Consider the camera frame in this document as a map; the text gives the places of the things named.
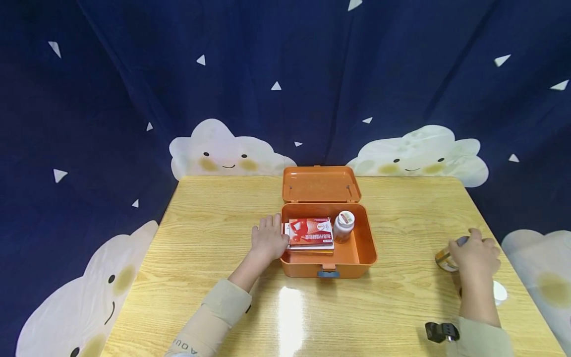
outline white bottle cap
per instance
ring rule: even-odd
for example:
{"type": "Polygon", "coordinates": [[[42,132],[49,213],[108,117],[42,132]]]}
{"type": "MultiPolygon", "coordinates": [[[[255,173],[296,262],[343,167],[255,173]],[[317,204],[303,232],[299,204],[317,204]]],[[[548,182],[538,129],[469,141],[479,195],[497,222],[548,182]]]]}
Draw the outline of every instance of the white bottle cap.
{"type": "Polygon", "coordinates": [[[508,291],[499,282],[494,280],[494,299],[496,300],[496,306],[501,305],[504,301],[508,299],[508,291]]]}
{"type": "Polygon", "coordinates": [[[337,216],[337,223],[343,228],[351,228],[355,224],[355,216],[349,211],[341,211],[337,216]]]}

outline beige sleeve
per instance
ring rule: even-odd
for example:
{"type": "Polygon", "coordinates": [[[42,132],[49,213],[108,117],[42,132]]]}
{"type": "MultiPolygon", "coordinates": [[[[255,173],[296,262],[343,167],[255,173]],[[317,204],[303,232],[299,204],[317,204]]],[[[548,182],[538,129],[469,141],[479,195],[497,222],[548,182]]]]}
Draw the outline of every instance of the beige sleeve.
{"type": "Polygon", "coordinates": [[[460,340],[448,343],[448,357],[513,357],[507,332],[485,323],[460,317],[460,340]]]}
{"type": "Polygon", "coordinates": [[[230,329],[250,307],[252,296],[220,280],[182,328],[165,357],[213,357],[230,329]]]}

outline child's right hand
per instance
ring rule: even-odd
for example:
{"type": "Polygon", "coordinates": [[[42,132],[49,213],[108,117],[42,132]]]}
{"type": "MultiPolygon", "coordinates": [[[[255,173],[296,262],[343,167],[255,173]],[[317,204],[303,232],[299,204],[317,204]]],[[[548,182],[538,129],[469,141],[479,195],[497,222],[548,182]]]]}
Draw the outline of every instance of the child's right hand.
{"type": "Polygon", "coordinates": [[[455,240],[448,242],[448,250],[458,265],[462,279],[490,280],[500,268],[500,249],[496,240],[482,240],[482,233],[470,228],[470,238],[463,246],[455,240]]]}

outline medicine box stack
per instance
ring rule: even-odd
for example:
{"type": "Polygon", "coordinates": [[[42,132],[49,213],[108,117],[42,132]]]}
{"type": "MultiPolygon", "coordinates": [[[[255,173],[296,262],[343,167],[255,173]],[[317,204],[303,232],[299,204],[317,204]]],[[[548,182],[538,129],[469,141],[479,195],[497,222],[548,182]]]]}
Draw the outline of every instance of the medicine box stack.
{"type": "Polygon", "coordinates": [[[333,255],[333,230],[327,218],[297,218],[284,224],[292,255],[333,255]]]}

